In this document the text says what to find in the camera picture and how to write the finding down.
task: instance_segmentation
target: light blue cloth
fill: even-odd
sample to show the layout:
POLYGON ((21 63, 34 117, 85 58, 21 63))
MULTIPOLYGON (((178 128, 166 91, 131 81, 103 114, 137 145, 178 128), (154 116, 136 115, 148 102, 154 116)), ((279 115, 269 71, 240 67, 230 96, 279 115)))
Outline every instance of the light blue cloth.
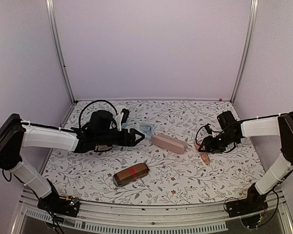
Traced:
POLYGON ((151 137, 154 134, 154 124, 153 123, 141 123, 140 130, 143 134, 151 137))

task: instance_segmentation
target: pink box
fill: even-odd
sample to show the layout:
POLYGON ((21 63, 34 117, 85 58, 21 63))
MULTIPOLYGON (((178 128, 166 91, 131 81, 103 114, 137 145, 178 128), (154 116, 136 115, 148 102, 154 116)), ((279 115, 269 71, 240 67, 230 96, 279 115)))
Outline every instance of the pink box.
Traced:
POLYGON ((166 136, 164 134, 153 135, 152 143, 169 151, 173 151, 178 154, 183 154, 186 150, 188 143, 183 140, 178 140, 171 136, 166 136))

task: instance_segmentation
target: brown box with red stripe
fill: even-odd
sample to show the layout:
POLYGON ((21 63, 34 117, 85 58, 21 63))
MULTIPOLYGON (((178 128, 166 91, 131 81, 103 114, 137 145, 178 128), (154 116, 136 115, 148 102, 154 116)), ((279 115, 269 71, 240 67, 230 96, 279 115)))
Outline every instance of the brown box with red stripe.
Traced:
POLYGON ((137 179, 145 177, 148 172, 148 167, 144 163, 139 163, 116 173, 113 176, 113 181, 117 187, 123 187, 137 179))

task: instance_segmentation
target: robotic arm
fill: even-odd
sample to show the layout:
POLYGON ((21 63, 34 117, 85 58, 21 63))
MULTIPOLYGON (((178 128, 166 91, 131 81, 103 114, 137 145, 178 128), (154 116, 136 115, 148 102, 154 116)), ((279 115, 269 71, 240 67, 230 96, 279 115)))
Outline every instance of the robotic arm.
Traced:
POLYGON ((293 112, 237 121, 230 111, 226 111, 217 119, 222 132, 216 137, 204 138, 200 152, 223 153, 229 144, 233 143, 235 148, 244 137, 280 136, 279 157, 263 177, 249 187, 247 198, 226 203, 230 217, 266 209, 267 194, 293 171, 293 112))
POLYGON ((0 168, 7 170, 30 187, 39 197, 38 208, 51 213, 77 216, 79 199, 61 198, 51 181, 20 156, 21 147, 56 148, 75 153, 98 151, 98 146, 135 146, 145 136, 135 129, 122 129, 129 111, 122 106, 119 113, 99 110, 92 113, 90 121, 81 128, 62 129, 30 123, 12 114, 0 128, 0 168))

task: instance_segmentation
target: vertical metal frame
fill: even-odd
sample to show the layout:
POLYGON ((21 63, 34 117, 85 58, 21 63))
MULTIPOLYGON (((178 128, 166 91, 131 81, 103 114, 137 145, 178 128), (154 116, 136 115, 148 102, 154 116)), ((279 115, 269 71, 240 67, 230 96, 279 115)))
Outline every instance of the vertical metal frame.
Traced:
POLYGON ((56 24, 56 19, 55 19, 55 12, 54 12, 54 6, 53 6, 53 0, 46 0, 46 5, 47 5, 47 12, 48 12, 48 17, 49 17, 49 22, 50 22, 50 27, 51 27, 51 32, 53 36, 53 41, 55 44, 55 49, 57 52, 58 56, 58 61, 60 64, 60 69, 64 81, 64 85, 66 88, 66 92, 68 95, 68 98, 70 102, 73 104, 75 102, 73 90, 68 78, 65 62, 64 62, 64 57, 61 49, 61 44, 60 44, 60 38, 59 38, 59 32, 56 24))
POLYGON ((249 24, 248 24, 248 30, 247 30, 246 40, 245 40, 245 44, 244 44, 243 55, 242 55, 242 59, 241 59, 239 70, 238 70, 238 75, 237 75, 237 78, 236 78, 236 81, 234 84, 234 88, 232 91, 231 99, 230 99, 230 101, 233 105, 235 104, 238 93, 239 93, 244 70, 246 67, 246 62, 247 62, 249 50, 251 47, 251 40, 253 37, 254 28, 255 28, 257 7, 258 7, 258 0, 251 0, 249 24))

